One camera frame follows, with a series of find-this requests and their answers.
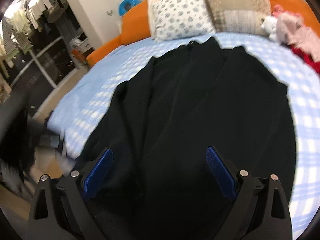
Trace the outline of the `hanging clothes rack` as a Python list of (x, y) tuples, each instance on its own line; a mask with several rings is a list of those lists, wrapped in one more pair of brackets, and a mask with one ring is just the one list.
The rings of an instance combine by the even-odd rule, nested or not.
[(15, 0), (1, 20), (1, 74), (14, 85), (36, 68), (53, 86), (71, 70), (66, 0)]

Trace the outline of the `pink plush toy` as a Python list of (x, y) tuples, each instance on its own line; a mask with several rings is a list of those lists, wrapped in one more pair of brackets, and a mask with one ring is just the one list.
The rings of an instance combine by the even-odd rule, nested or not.
[(273, 10), (272, 10), (272, 16), (275, 17), (275, 18), (278, 18), (280, 14), (284, 13), (285, 12), (285, 9), (279, 5), (279, 4), (276, 4), (274, 5), (273, 7)]

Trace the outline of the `white floral pillow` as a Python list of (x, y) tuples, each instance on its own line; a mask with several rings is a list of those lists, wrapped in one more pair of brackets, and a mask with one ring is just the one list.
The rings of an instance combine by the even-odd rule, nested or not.
[(205, 0), (161, 0), (152, 6), (156, 41), (175, 40), (216, 32)]

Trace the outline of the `orange bed headboard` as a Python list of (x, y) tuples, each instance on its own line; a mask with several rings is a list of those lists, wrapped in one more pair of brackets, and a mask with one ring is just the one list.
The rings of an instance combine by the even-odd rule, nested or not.
[[(319, 34), (319, 21), (308, 3), (303, 0), (270, 0), (270, 2), (271, 7), (281, 5), (285, 10), (300, 13), (306, 25)], [(86, 57), (90, 67), (93, 67), (119, 46), (132, 44), (150, 37), (147, 5), (147, 1), (143, 1), (123, 16), (121, 34)]]

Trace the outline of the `pink garment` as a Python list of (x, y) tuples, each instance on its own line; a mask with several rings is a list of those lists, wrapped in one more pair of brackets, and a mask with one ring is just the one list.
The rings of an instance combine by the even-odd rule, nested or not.
[(276, 33), (281, 43), (294, 46), (310, 55), (314, 62), (319, 62), (319, 36), (304, 25), (301, 17), (287, 12), (280, 14)]

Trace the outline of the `black sweater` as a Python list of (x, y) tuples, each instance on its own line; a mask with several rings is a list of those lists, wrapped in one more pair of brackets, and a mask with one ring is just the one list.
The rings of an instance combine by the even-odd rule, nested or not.
[(78, 163), (113, 162), (88, 207), (109, 239), (210, 239), (231, 208), (206, 161), (214, 146), (290, 198), (296, 137), (279, 82), (243, 47), (214, 38), (153, 57), (116, 87)]

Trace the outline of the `white plush toy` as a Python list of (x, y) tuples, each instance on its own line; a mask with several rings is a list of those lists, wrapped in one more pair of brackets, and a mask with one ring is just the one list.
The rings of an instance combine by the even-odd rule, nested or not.
[(274, 16), (266, 16), (263, 19), (260, 28), (267, 33), (267, 36), (271, 41), (279, 43), (280, 40), (277, 35), (277, 21), (277, 18)]

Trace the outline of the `red garment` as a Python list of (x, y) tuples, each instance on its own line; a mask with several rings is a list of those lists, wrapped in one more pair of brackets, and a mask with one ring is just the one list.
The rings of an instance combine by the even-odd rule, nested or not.
[(317, 74), (320, 74), (320, 62), (315, 62), (311, 55), (306, 54), (304, 51), (302, 51), (299, 48), (296, 48), (295, 46), (290, 46), (291, 50), (294, 54), (299, 56), (306, 64), (308, 64), (313, 70), (316, 71)]

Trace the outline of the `beige striped pillow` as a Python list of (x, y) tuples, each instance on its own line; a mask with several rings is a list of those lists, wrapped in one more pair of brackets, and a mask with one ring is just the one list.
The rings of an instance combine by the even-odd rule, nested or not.
[(261, 25), (271, 14), (270, 0), (206, 0), (217, 32), (265, 36)]

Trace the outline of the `blue plaid bed sheet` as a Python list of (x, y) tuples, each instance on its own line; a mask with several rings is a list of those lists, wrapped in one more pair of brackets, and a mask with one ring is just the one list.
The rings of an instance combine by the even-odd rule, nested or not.
[[(293, 238), (310, 224), (319, 208), (319, 77), (291, 50), (264, 37), (218, 33), (222, 48), (245, 47), (269, 71), (288, 86), (295, 125), (297, 165), (290, 199)], [(188, 44), (189, 39), (156, 42), (151, 38), (120, 46), (102, 58), (59, 102), (48, 128), (65, 137), (67, 155), (75, 159), (89, 135), (106, 113), (113, 91), (132, 78), (151, 57)]]

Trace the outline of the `blue round wall object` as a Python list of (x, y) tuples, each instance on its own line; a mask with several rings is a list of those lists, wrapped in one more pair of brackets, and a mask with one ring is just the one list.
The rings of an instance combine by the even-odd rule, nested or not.
[(124, 16), (129, 10), (139, 3), (141, 3), (141, 0), (123, 0), (118, 7), (119, 15)]

